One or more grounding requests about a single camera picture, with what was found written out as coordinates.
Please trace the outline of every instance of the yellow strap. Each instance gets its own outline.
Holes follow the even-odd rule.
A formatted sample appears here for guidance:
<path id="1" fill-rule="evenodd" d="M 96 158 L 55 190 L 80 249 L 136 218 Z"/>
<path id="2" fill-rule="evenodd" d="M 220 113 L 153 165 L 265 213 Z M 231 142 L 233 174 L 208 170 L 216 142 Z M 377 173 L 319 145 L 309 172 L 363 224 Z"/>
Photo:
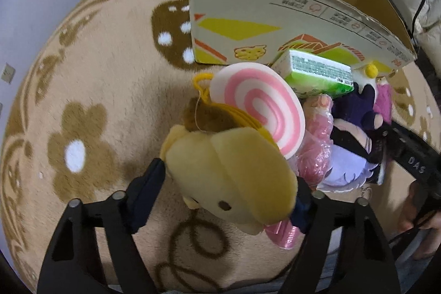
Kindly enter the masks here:
<path id="1" fill-rule="evenodd" d="M 211 101 L 210 89 L 208 87 L 207 88 L 202 87 L 200 85 L 200 82 L 204 80 L 212 80 L 213 77 L 214 74 L 210 72 L 201 72 L 193 77 L 193 86 L 195 87 L 196 90 L 199 91 L 201 100 L 206 104 L 216 106 L 228 112 L 241 127 L 252 127 L 253 129 L 256 129 L 266 140 L 268 140 L 268 142 L 270 142 L 272 145 L 278 148 L 271 134 L 268 132 L 268 130 L 265 127 L 262 126 L 259 120 L 253 118 L 245 111 L 238 109 L 236 107 L 227 104 L 214 103 Z"/>

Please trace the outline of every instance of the wall socket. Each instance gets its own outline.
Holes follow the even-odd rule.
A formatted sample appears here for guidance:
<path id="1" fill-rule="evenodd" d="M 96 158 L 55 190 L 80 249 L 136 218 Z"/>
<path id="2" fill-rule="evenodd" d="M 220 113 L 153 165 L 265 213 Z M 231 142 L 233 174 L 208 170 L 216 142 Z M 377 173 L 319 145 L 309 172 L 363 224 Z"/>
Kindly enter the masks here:
<path id="1" fill-rule="evenodd" d="M 10 66 L 8 63 L 3 68 L 3 71 L 1 73 L 1 80 L 6 81 L 8 84 L 12 81 L 12 78 L 14 77 L 15 69 Z"/>

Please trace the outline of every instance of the metal screw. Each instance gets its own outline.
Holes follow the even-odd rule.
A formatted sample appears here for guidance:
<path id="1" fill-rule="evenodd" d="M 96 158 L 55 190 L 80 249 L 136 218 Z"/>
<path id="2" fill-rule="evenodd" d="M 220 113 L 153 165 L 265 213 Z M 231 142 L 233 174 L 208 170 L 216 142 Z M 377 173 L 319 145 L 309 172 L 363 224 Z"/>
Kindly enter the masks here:
<path id="1" fill-rule="evenodd" d="M 126 193 L 124 191 L 116 191 L 113 195 L 112 198 L 119 200 L 119 199 L 123 199 L 126 196 Z"/>
<path id="2" fill-rule="evenodd" d="M 78 206 L 80 203 L 81 203 L 81 200 L 78 199 L 78 198 L 71 199 L 71 200 L 69 201 L 69 207 L 70 207 L 70 208 L 75 208 L 75 207 Z"/>
<path id="3" fill-rule="evenodd" d="M 323 192 L 317 190 L 317 191 L 312 192 L 312 197 L 317 198 L 317 199 L 323 199 L 326 197 L 326 195 Z"/>
<path id="4" fill-rule="evenodd" d="M 363 197 L 359 197 L 359 198 L 357 198 L 357 203 L 360 206 L 366 207 L 369 204 L 369 201 Z"/>

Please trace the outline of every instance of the swirl lollipop toy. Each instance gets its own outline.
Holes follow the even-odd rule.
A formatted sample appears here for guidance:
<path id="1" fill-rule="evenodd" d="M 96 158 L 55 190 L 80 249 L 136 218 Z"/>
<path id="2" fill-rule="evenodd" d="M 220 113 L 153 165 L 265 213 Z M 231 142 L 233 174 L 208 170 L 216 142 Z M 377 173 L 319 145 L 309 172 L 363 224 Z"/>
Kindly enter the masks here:
<path id="1" fill-rule="evenodd" d="M 305 133 L 302 106 L 274 70 L 258 63 L 233 64 L 214 75 L 209 91 L 213 102 L 239 108 L 258 120 L 286 159 L 300 147 Z"/>

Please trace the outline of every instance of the plush toy eye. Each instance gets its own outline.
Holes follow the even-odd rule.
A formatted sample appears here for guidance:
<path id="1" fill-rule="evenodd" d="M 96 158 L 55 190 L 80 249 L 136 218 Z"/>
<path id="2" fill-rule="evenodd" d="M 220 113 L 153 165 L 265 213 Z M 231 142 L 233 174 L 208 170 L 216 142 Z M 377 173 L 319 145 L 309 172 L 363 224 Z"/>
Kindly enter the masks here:
<path id="1" fill-rule="evenodd" d="M 225 201 L 220 201 L 217 205 L 219 206 L 220 209 L 224 211 L 229 211 L 231 209 L 231 206 Z"/>

